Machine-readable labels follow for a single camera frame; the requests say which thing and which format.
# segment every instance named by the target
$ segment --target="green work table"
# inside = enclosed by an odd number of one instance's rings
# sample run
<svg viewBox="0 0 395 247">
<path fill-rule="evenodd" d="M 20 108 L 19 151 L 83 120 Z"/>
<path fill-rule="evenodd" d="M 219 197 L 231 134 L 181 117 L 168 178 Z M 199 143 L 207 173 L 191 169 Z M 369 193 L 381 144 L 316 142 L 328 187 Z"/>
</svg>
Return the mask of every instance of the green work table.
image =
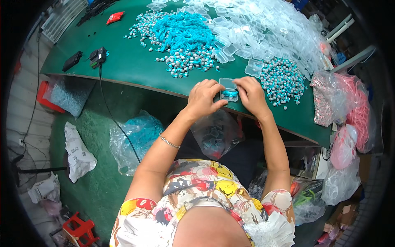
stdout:
<svg viewBox="0 0 395 247">
<path fill-rule="evenodd" d="M 154 91 L 159 91 L 179 97 L 188 97 L 193 86 L 204 79 L 219 80 L 224 78 L 241 78 L 246 76 L 244 69 L 247 60 L 235 56 L 236 60 L 225 64 L 218 64 L 220 72 L 210 69 L 207 72 L 194 69 L 188 75 L 181 79 L 171 77 L 166 71 L 167 65 L 164 62 L 154 62 L 156 57 L 164 57 L 166 54 L 156 51 L 149 52 L 158 46 L 150 45 L 146 41 L 147 47 L 140 45 L 140 38 L 125 39 L 123 36 L 129 35 L 129 28 L 136 23 L 136 16 L 149 10 L 146 5 L 151 1 L 127 1 L 121 0 L 106 9 L 103 14 L 99 14 L 76 26 L 80 18 L 85 14 L 83 11 L 66 29 L 62 37 L 52 48 L 41 68 L 42 74 L 71 75 L 85 78 L 99 78 L 98 68 L 92 69 L 89 66 L 89 60 L 86 60 L 90 53 L 95 49 L 104 46 L 109 51 L 109 56 L 102 68 L 102 78 L 105 81 L 123 83 L 135 87 L 142 87 Z M 168 2 L 163 11 L 176 11 L 177 8 L 185 6 L 181 1 L 174 3 Z M 107 19 L 113 13 L 125 11 L 121 21 L 106 25 Z M 210 8 L 208 14 L 216 17 L 213 8 Z M 64 62 L 77 51 L 82 51 L 83 56 L 79 63 L 69 69 L 66 73 L 62 71 Z M 303 137 L 314 143 L 328 148 L 330 127 L 323 127 L 314 124 L 314 104 L 313 93 L 309 87 L 300 99 L 300 104 L 296 105 L 293 101 L 286 104 L 288 109 L 285 111 L 282 106 L 273 107 L 266 98 L 270 109 L 273 112 L 277 125 L 290 133 Z M 227 106 L 232 112 L 251 116 L 244 108 L 241 100 L 230 102 Z"/>
</svg>

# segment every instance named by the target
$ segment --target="bag of pink cords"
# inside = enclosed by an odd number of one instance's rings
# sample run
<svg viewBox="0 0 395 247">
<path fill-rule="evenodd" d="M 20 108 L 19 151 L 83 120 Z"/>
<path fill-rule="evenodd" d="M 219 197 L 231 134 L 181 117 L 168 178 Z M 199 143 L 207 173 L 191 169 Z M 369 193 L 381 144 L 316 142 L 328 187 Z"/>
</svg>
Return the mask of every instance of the bag of pink cords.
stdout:
<svg viewBox="0 0 395 247">
<path fill-rule="evenodd" d="M 314 94 L 314 123 L 329 126 L 359 106 L 359 97 L 346 89 L 336 73 L 314 72 L 310 87 Z"/>
<path fill-rule="evenodd" d="M 358 133 L 354 126 L 346 124 L 338 129 L 331 150 L 331 163 L 336 169 L 340 170 L 351 164 L 357 154 L 357 139 Z"/>
<path fill-rule="evenodd" d="M 376 141 L 376 116 L 368 102 L 369 92 L 365 85 L 356 76 L 347 75 L 347 77 L 351 90 L 360 98 L 360 106 L 347 114 L 346 123 L 355 126 L 358 132 L 358 140 L 355 144 L 358 151 L 367 153 L 372 150 Z"/>
</svg>

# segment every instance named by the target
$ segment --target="red plastic stool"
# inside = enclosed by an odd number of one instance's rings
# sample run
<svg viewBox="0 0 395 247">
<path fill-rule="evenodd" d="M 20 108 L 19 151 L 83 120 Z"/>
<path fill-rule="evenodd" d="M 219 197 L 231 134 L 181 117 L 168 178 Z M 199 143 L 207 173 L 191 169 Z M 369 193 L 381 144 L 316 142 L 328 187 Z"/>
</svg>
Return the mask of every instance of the red plastic stool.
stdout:
<svg viewBox="0 0 395 247">
<path fill-rule="evenodd" d="M 92 228 L 95 226 L 93 221 L 83 221 L 78 218 L 79 212 L 76 212 L 68 221 L 63 224 L 63 230 L 72 238 L 74 243 L 77 243 L 79 247 L 88 247 L 95 241 L 99 240 L 99 237 L 94 237 Z M 68 225 L 72 224 L 75 230 L 72 230 Z"/>
<path fill-rule="evenodd" d="M 58 111 L 60 113 L 64 113 L 64 109 L 60 108 L 59 106 L 49 102 L 48 100 L 44 99 L 43 96 L 45 94 L 45 92 L 48 90 L 49 87 L 49 82 L 48 81 L 42 81 L 40 84 L 40 88 L 38 89 L 37 92 L 37 101 L 40 104 L 43 104 L 49 108 L 51 108 L 52 110 Z"/>
</svg>

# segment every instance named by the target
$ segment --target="pink cord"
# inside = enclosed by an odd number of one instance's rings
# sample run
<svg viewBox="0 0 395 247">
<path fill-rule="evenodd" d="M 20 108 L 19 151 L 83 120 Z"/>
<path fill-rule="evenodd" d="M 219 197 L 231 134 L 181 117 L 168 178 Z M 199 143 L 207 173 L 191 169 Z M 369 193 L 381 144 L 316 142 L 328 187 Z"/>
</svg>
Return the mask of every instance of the pink cord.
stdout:
<svg viewBox="0 0 395 247">
<path fill-rule="evenodd" d="M 346 90 L 352 92 L 354 95 L 360 98 L 360 106 L 354 108 L 349 114 L 347 114 L 346 124 L 351 124 L 356 128 L 358 132 L 358 139 L 355 146 L 358 150 L 363 151 L 369 139 L 368 125 L 370 109 L 368 97 L 364 91 L 358 89 L 358 86 L 362 85 L 362 82 L 358 80 L 355 83 L 355 76 L 348 77 L 336 73 L 335 75 L 345 82 Z"/>
</svg>

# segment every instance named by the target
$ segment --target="red snack packet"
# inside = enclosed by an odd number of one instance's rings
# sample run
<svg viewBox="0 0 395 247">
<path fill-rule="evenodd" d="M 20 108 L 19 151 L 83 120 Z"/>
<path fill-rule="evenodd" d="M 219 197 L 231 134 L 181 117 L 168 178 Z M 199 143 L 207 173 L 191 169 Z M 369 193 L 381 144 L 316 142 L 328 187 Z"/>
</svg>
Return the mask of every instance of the red snack packet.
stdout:
<svg viewBox="0 0 395 247">
<path fill-rule="evenodd" d="M 118 12 L 118 13 L 115 13 L 115 14 L 110 15 L 110 18 L 108 18 L 108 21 L 107 21 L 106 24 L 108 25 L 108 24 L 110 24 L 110 23 L 119 21 L 119 20 L 121 19 L 121 16 L 123 15 L 124 12 L 125 12 L 125 11 Z"/>
</svg>

